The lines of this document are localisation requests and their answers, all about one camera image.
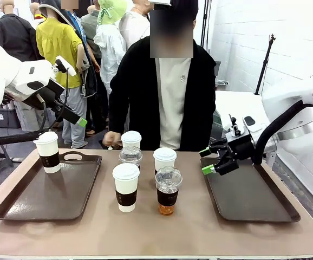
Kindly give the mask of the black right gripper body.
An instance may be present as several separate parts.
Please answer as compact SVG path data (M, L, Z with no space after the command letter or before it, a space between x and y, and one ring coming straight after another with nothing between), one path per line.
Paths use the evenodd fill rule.
M238 137L233 137L232 135L227 134L226 139L235 159L245 160L253 156L255 146L249 134Z

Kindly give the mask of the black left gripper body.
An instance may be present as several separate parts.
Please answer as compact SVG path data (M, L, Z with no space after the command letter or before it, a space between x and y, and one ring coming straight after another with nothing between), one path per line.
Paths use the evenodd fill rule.
M50 79L47 86L33 93L23 102L36 110L43 110L43 105L36 96L38 94L45 101L47 108L50 108L52 111L59 111L63 107L63 101L60 96L64 90L59 83Z

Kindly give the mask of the person's right hand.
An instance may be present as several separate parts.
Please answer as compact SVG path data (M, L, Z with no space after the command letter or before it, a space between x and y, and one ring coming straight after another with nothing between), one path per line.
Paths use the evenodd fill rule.
M111 148L122 147L121 134L113 131L108 131L103 137L102 144L106 147Z

